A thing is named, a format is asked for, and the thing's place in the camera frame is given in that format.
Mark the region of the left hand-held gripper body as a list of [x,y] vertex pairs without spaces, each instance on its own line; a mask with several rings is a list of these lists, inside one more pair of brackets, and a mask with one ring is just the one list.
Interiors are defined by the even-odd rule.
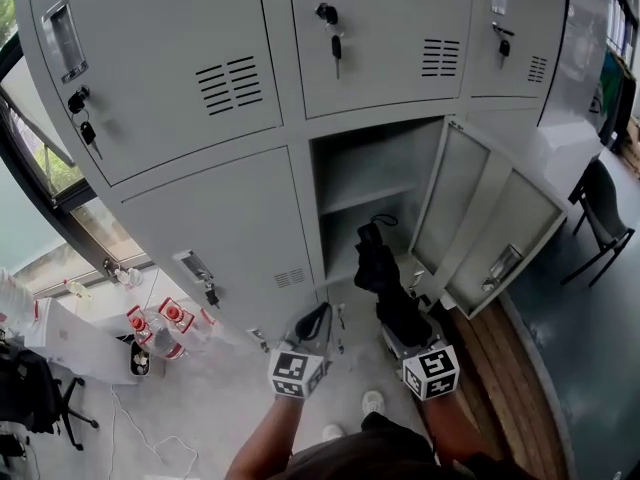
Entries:
[[328,373],[329,349],[319,340],[282,339],[270,355],[268,379],[274,393],[309,398]]

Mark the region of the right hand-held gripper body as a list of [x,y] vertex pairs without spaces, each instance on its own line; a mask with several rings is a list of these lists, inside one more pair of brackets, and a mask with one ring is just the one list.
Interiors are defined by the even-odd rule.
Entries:
[[438,342],[430,350],[404,359],[398,375],[420,401],[450,394],[456,390],[459,381],[459,362],[454,347]]

